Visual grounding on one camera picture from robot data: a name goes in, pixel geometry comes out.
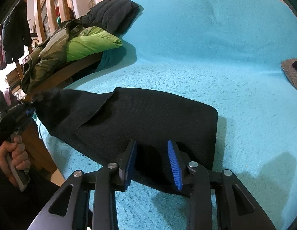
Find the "metal rivet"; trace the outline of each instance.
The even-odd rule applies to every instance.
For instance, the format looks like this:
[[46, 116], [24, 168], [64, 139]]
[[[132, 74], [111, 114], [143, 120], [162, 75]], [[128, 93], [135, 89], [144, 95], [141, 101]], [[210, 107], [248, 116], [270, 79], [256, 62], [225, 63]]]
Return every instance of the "metal rivet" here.
[[82, 176], [82, 174], [83, 174], [83, 172], [82, 172], [81, 170], [76, 170], [76, 171], [73, 173], [73, 175], [74, 175], [75, 177]]
[[231, 176], [233, 173], [230, 170], [224, 170], [223, 174], [226, 175], [226, 176]]
[[109, 163], [108, 164], [108, 168], [109, 169], [115, 169], [117, 167], [117, 164], [116, 163]]
[[189, 166], [190, 166], [191, 168], [196, 168], [198, 165], [199, 165], [199, 164], [198, 164], [197, 162], [194, 162], [194, 161], [189, 162]]

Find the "hanging black jacket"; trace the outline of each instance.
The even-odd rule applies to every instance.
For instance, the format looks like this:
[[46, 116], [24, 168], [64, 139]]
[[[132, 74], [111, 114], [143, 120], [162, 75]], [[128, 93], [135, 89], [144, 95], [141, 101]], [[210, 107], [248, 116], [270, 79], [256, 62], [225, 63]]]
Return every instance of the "hanging black jacket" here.
[[24, 55], [24, 46], [32, 43], [26, 11], [27, 3], [21, 0], [4, 22], [1, 38], [4, 53], [0, 70], [21, 58]]
[[[160, 91], [116, 88], [112, 93], [94, 94], [62, 90], [42, 93], [44, 101], [36, 113], [52, 136], [107, 165], [137, 140], [134, 180], [167, 193], [173, 175], [167, 142], [174, 140], [207, 169], [212, 168], [217, 111], [206, 104]], [[182, 191], [189, 196], [189, 191]]]
[[131, 0], [103, 0], [79, 18], [84, 27], [97, 26], [111, 34], [124, 33], [139, 12]]

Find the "pile of clothes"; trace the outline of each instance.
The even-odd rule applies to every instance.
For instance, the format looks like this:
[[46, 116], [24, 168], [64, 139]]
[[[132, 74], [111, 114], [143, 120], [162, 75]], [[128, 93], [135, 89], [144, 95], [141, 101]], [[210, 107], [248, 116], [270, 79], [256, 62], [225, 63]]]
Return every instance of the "pile of clothes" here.
[[[7, 64], [24, 55], [24, 46], [31, 45], [26, 6], [27, 4], [23, 0], [20, 1], [3, 24], [2, 52], [6, 58], [2, 62], [1, 70]], [[24, 78], [21, 82], [22, 90], [29, 93], [55, 71], [65, 66], [68, 43], [88, 27], [99, 27], [106, 31], [106, 34], [101, 33], [101, 35], [104, 37], [104, 41], [111, 40], [114, 44], [112, 48], [121, 46], [120, 40], [115, 35], [124, 33], [138, 12], [139, 6], [131, 0], [104, 0], [91, 8], [87, 15], [60, 23], [54, 34], [38, 45], [29, 55], [27, 62], [24, 64]]]
[[297, 89], [297, 59], [285, 60], [281, 67], [289, 82]]

